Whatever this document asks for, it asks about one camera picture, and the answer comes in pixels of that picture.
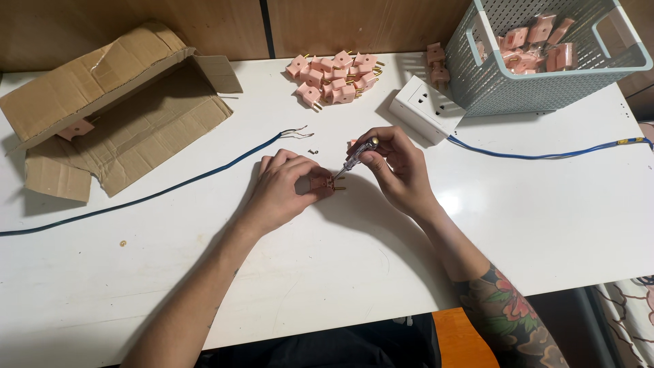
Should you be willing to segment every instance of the person's right hand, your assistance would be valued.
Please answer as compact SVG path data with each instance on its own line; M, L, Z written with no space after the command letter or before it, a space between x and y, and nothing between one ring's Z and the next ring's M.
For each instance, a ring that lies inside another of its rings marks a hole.
M429 184L422 150L400 127L389 126L368 130L347 154L353 154L370 137L377 137L379 146L375 151L361 153L359 160L375 174L381 191L395 208L416 221L428 219L438 202Z

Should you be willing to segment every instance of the cardboard box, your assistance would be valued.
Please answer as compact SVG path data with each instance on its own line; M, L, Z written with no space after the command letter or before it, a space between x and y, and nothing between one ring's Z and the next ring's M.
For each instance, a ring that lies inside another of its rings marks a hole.
M206 134L233 111L216 95L242 92L224 56L198 56L147 22L0 98L27 149L28 189L87 202L91 175L111 197ZM95 128L56 134L88 117Z

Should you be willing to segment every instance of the plastic basket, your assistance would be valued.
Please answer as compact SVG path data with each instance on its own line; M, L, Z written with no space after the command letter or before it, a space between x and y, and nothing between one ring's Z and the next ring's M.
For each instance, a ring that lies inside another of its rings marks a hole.
M565 17L575 20L561 42L576 43L579 67L514 75L504 66L494 36L527 26L545 12L557 14L555 27ZM597 23L607 16L627 48L616 56L609 55L597 32ZM476 41L482 41L487 51L484 63ZM645 46L615 0L473 0L445 51L452 95L467 110L466 116L560 109L652 67Z

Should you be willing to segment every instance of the table surface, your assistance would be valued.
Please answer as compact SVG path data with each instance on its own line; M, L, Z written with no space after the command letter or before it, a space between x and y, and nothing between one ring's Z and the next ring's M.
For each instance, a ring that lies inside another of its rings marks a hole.
M93 180L79 202L22 187L24 154L0 158L0 230L24 229L129 202L221 166L277 132L308 124L233 168L154 200L36 234L0 238L0 365L118 363L151 312L189 273L280 148L338 170L347 142L400 125L424 149L432 188L457 225L523 294L654 273L654 155L626 145L559 160L513 160L431 146L388 112L422 53L382 54L384 73L354 103L320 113L295 95L288 60L234 62L244 94L206 136L113 198ZM5 74L0 95L39 73ZM641 136L616 84L554 113L464 119L471 145L538 155ZM0 114L5 151L16 137ZM317 150L317 155L307 150ZM254 247L216 315L216 348L420 314L457 305L419 228L357 166L345 191L307 208Z

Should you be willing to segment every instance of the power strip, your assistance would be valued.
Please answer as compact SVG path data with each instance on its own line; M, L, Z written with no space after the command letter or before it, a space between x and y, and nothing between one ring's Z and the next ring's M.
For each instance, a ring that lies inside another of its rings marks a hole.
M447 139L466 111L415 75L388 110L434 145Z

